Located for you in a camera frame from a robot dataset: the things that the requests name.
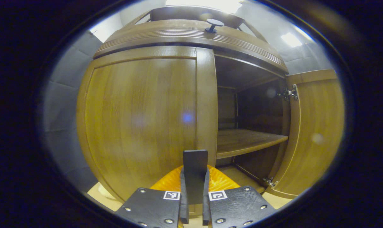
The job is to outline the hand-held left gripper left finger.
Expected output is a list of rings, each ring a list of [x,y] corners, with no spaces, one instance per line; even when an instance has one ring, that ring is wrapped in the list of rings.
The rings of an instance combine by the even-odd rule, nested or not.
[[[152,187],[137,188],[115,215],[139,228],[183,228],[189,219],[188,206],[180,166]]]

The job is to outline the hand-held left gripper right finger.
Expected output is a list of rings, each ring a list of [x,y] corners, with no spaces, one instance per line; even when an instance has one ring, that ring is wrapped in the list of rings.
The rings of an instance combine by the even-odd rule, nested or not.
[[[247,228],[276,209],[251,185],[238,185],[208,166],[203,192],[203,225],[210,228]]]

